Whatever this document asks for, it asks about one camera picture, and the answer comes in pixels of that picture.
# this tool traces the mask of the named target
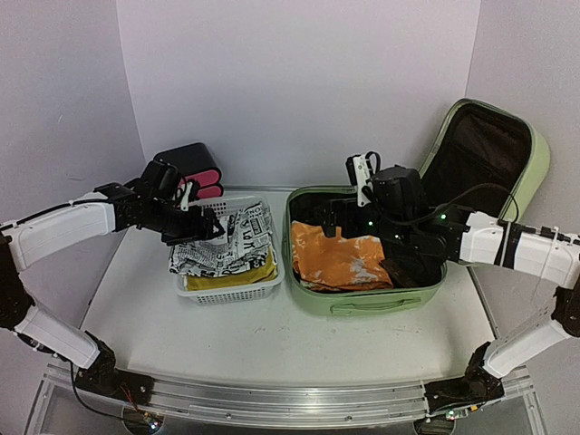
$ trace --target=orange tie-dye cloth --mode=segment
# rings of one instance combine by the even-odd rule
[[[360,291],[392,288],[384,260],[381,240],[365,236],[326,237],[321,227],[292,223],[293,266],[314,291]]]

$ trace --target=robotic arm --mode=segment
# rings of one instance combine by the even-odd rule
[[[114,353],[105,343],[61,321],[26,292],[18,274],[56,251],[131,226],[161,233],[161,240],[168,245],[223,234],[224,228],[211,208],[187,206],[198,186],[185,183],[180,188],[182,180],[177,168],[152,161],[141,177],[124,186],[101,186],[75,201],[3,224],[0,327],[39,350],[77,365],[81,369],[77,377],[80,388],[114,396],[120,385],[130,389],[134,385],[133,398],[146,403],[152,379],[117,371]]]
[[[505,267],[557,285],[556,309],[546,306],[514,331],[481,345],[463,377],[425,385],[430,415],[476,410],[501,398],[501,378],[556,343],[580,337],[580,236],[497,219],[457,205],[460,198],[430,208],[416,170],[373,170],[369,157],[347,160],[355,195],[324,201],[300,220],[322,226],[327,236],[341,227],[343,237],[380,238],[395,272],[418,285],[435,284],[448,260]],[[507,193],[483,184],[462,197],[492,188]]]

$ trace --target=folded yellow shirt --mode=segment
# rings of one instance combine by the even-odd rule
[[[200,276],[188,276],[187,288],[190,292],[209,290],[211,288],[233,287],[236,285],[253,284],[263,281],[271,281],[276,278],[276,265],[272,251],[266,260],[266,264],[256,269],[248,270],[243,274],[220,276],[218,278],[206,278]]]

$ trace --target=suitcase lid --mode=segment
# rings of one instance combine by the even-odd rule
[[[496,183],[512,192],[521,216],[548,165],[547,144],[527,122],[484,102],[463,99],[447,114],[420,174],[432,206],[478,184]],[[458,203],[494,217],[515,217],[508,193],[499,189],[476,190]]]

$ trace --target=open suitcase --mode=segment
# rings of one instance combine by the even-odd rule
[[[519,218],[546,176],[550,151],[544,138],[527,122],[481,101],[460,100],[449,110],[427,159],[421,178],[432,206],[455,198],[481,183],[498,183],[511,190]],[[292,297],[305,311],[319,315],[395,313],[425,305],[445,282],[440,279],[419,288],[389,288],[366,292],[317,293],[300,284],[293,270],[292,210],[308,195],[352,196],[353,187],[308,187],[294,191],[285,211],[283,256]],[[461,205],[491,216],[513,220],[516,208],[507,193],[481,189],[462,199]]]

